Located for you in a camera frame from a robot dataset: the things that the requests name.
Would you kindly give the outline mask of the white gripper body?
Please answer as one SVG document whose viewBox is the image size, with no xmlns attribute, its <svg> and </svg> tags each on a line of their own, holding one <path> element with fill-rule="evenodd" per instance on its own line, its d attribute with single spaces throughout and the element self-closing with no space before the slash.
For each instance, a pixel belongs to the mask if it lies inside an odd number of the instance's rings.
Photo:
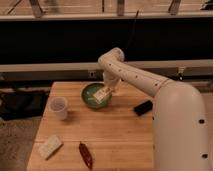
<svg viewBox="0 0 213 171">
<path fill-rule="evenodd" d="M 115 77 L 106 71 L 103 72 L 103 80 L 107 93 L 115 92 L 116 86 L 120 82 L 120 78 Z"/>
</svg>

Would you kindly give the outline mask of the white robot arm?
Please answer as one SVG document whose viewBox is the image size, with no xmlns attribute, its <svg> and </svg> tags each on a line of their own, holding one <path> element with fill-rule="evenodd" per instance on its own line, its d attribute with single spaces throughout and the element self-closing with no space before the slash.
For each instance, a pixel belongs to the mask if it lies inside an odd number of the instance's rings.
<svg viewBox="0 0 213 171">
<path fill-rule="evenodd" d="M 206 108 L 198 89 L 124 59 L 123 51 L 113 48 L 98 63 L 107 86 L 122 79 L 153 98 L 153 170 L 211 171 Z"/>
</svg>

